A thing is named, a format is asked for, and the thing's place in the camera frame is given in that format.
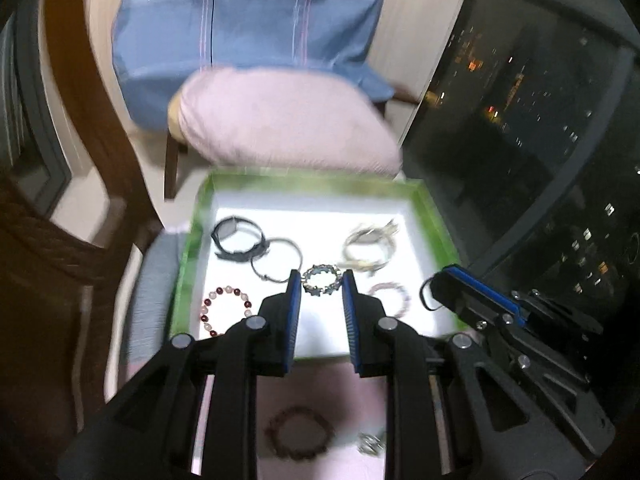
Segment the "wooden chair leg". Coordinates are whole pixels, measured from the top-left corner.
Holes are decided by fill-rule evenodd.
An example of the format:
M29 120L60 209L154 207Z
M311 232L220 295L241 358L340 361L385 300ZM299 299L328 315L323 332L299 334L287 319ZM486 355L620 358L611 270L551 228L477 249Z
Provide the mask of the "wooden chair leg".
M180 143L169 133L166 136L166 155L164 158L164 199L173 200L178 179L178 151Z

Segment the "wooden chair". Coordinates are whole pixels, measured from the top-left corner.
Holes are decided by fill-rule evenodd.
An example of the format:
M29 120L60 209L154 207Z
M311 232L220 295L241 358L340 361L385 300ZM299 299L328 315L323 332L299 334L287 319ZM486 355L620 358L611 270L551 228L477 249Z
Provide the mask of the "wooden chair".
M87 243L41 218L0 176L0 477L7 479L39 478L104 405L118 286L132 246L145 253L162 229L98 73L83 0L44 0L44 19L54 79L110 203Z

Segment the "tray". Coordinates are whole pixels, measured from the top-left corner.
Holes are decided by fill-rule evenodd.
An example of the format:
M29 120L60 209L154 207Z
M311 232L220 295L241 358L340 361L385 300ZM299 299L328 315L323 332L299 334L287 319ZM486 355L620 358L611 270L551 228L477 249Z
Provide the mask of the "tray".
M396 182L386 178L300 171L213 170L197 195L170 322L170 335L191 333L209 337L199 319L202 300L217 286L231 285L246 292L257 313L264 297L284 292L286 284L261 281L249 264L216 258L210 232L226 216L249 218L267 237L288 237L302 249L302 271L312 264L336 264L342 259L342 242L359 224L399 225L397 251L375 275L356 272L358 290L368 292L380 282L398 282L409 291L412 303L402 321L428 336L447 336L464 324L449 310L425 310L418 289L443 266L458 262L458 254L433 201L421 181ZM295 254L282 246L258 261L261 272L286 277ZM378 294L392 315L400 306L392 290ZM428 296L430 308L438 304ZM210 323L219 333L241 320L244 307L232 295L214 300ZM349 352L340 293L315 297L304 294L296 339L296 358L344 356Z

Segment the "silver ring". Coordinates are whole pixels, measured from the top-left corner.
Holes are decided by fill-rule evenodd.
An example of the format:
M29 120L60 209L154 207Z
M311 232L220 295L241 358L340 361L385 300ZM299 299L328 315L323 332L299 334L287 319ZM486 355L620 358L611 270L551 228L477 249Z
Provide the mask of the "silver ring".
M298 245L293 240L289 240L288 238L267 238L267 250L266 250L266 252L264 252L260 256L252 256L252 258L249 260L249 262L251 263L251 268L254 270L255 275L258 276L258 278L260 278L264 282L287 283L289 281L289 277L288 276L284 280L276 280L275 278L272 278L271 276L268 276L266 274L260 274L260 272L255 270L254 260L259 260L259 259L265 257L269 253L269 249L270 249L271 244L273 242L280 242L280 243L283 243L283 244L290 245L291 247L293 247L296 250L296 252L298 253L298 256L300 257L300 263L298 264L298 268L296 270L298 272L300 272L300 269L302 269L302 251L300 250Z
M393 235L398 232L398 226L393 222L389 222L384 227L368 227L359 228L351 233L342 245L342 257L344 261L339 265L347 269L358 270L360 272L369 272L371 276L377 270L386 267L391 258L396 253L396 242ZM369 262L367 260L358 260L349 252L349 246L360 245L380 245L385 249L385 260L377 260Z
M331 274L333 274L335 276L335 281L327 286L309 285L309 278L315 276L316 274L321 274L322 272L330 272ZM312 296L320 296L320 294L333 294L340 288L341 283L342 272L340 272L340 269L338 269L338 267L336 267L335 265L314 265L310 269L305 270L304 274L302 275L302 286Z
M411 305L411 296L409 296L409 291L400 283L396 282L386 282L379 283L371 287L369 291L369 295L373 296L379 290L397 290L398 294L402 296L402 306L395 314L390 314L391 317L395 317L396 319L401 318L409 311L409 306Z

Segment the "dark gemstone bracelet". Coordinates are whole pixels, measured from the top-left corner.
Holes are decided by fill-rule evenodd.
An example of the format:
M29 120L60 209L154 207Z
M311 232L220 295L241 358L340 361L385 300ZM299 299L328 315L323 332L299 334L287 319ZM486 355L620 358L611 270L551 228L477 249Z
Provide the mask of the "dark gemstone bracelet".
M324 439L318 446L310 449L289 449L281 443L279 437L280 430L290 418L296 415L301 415L314 421L324 430ZM313 460L316 456L326 453L329 443L334 438L335 432L332 425L318 412L306 406L291 406L269 421L269 425L264 430L264 434L267 437L271 450L278 458L290 458L296 462L300 462L301 460Z

